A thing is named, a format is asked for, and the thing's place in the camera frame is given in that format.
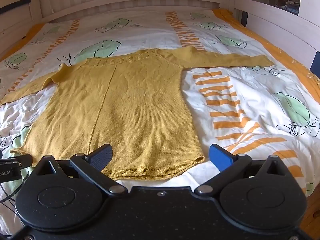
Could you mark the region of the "white wooden bed frame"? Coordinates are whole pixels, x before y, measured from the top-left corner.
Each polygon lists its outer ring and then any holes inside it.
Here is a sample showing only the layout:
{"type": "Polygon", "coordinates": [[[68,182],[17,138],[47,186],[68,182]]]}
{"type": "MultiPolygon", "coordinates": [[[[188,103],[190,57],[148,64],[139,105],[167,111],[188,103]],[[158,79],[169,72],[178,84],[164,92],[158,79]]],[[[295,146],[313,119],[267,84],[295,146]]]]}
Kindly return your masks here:
{"type": "Polygon", "coordinates": [[[1,0],[1,53],[25,37],[35,24],[97,11],[136,9],[230,10],[248,29],[280,47],[319,74],[319,0],[300,0],[298,14],[274,0],[1,0]]]}

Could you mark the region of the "mustard yellow knit sweater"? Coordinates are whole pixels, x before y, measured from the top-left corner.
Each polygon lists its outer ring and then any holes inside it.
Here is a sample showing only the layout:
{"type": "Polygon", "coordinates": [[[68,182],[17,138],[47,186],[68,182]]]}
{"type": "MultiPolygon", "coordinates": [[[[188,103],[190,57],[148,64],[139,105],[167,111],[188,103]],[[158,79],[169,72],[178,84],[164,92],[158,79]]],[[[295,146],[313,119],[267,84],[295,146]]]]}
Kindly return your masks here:
{"type": "Polygon", "coordinates": [[[7,94],[1,104],[56,90],[16,152],[34,163],[112,146],[103,173],[115,180],[162,180],[205,159],[181,92],[189,68],[269,67],[266,56],[217,54],[194,47],[147,49],[114,57],[93,57],[38,78],[7,94]]]}

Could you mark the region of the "white patterned duvet cover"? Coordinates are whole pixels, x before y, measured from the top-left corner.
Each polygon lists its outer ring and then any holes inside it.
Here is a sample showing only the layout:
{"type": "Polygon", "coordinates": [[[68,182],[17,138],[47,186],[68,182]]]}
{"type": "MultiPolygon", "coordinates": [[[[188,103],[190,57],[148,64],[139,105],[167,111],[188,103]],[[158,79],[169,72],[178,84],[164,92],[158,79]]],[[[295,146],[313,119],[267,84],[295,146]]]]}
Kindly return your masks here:
{"type": "MultiPolygon", "coordinates": [[[[268,42],[224,11],[105,12],[33,30],[1,62],[1,94],[25,86],[82,55],[118,56],[142,49],[195,46],[219,54],[266,55],[268,42]]],[[[194,68],[181,92],[204,153],[216,143],[254,159],[281,157],[308,197],[319,189],[319,80],[284,52],[270,67],[194,68]]]]}

